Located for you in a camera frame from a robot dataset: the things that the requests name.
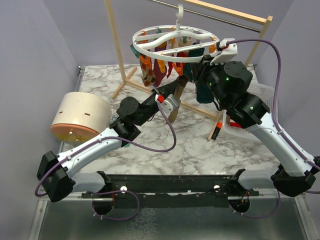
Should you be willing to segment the plain tan sock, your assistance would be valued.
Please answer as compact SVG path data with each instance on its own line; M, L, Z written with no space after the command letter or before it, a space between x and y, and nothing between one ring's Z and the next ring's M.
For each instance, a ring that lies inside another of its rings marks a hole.
M176 99L180 100L181 95L182 95L187 83L189 82L189 78L186 75L182 75L182 76L178 76L176 80L177 80L177 87L175 89L174 96ZM168 120L171 124L175 122L177 115L178 115L178 112L179 112L179 107L174 109L170 113Z

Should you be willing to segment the dark teal sock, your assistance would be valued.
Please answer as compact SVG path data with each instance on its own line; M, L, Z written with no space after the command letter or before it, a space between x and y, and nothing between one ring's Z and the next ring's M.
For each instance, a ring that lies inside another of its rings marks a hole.
M188 57L189 58L195 58L195 57L200 57L200 59L203 58L203 54L205 52L205 48L199 48L199 49L193 49L188 52ZM194 77L192 73L192 64L198 63L199 60L193 60L192 62L188 62L184 65L183 67L183 75L188 78L188 81L193 83L194 82Z
M196 100L200 104L210 104L214 102L214 96L206 83L196 84Z

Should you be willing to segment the wooden hanger rack frame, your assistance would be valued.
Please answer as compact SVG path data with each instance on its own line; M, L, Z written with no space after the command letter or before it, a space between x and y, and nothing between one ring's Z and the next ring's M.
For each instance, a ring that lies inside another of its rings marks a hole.
M188 82L196 86L196 97L199 103L219 104L220 100L211 93L211 88L203 79L211 70L217 70L224 77L222 86L227 86L230 70L227 64L234 63L238 54L237 44L227 45L228 38L220 40L213 33L191 26L182 26L183 5L178 5L176 23L144 28L132 37L131 50L139 59L142 82L138 84L130 78L136 72L134 67L129 75L125 74L117 27L114 19L112 2L105 1L108 19L114 38L118 65L122 83L111 96L115 99L125 85L152 94L164 77L169 77L172 70L178 74L177 87L173 91L179 99Z

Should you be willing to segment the red white striped sock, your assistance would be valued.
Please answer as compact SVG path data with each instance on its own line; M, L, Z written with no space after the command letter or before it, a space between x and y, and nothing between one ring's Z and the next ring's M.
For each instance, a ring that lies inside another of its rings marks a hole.
M242 128L240 124L236 123L236 122L230 122L229 125L231 127L235 127L235 128Z

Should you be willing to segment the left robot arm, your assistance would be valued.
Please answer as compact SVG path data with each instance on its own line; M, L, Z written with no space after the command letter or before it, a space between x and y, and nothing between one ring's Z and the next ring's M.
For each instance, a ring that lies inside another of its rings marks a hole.
M38 184L34 190L37 197L48 196L55 203L71 193L94 192L106 197L112 188L111 181L104 172L81 173L81 169L99 157L131 144L139 148L157 152L157 149L134 142L142 126L157 112L165 118L180 105L174 93L178 81L174 80L159 88L139 102L132 96L125 97L116 111L118 117L105 130L77 147L55 155L45 153L36 174Z

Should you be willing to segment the white round clip hanger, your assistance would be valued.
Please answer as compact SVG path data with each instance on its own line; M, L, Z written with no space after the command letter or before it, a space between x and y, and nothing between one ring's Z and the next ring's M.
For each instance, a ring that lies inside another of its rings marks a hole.
M179 57L178 53L189 53L215 45L220 39L213 33L191 26L182 25L184 7L177 6L175 25L159 25L144 28L132 37L136 52L155 60L175 63L198 63L203 57Z

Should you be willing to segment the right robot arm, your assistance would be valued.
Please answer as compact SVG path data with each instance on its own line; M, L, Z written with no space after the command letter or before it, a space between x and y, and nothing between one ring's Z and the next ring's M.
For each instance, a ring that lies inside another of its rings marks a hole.
M270 108L247 91L253 75L242 62L211 64L211 60L205 55L199 63L191 64L194 80L207 85L220 110L257 137L280 163L272 169L240 171L230 182L230 191L240 196L253 188L275 188L289 197L308 191L320 170L319 157L305 151L298 154L299 145L284 130L277 129Z

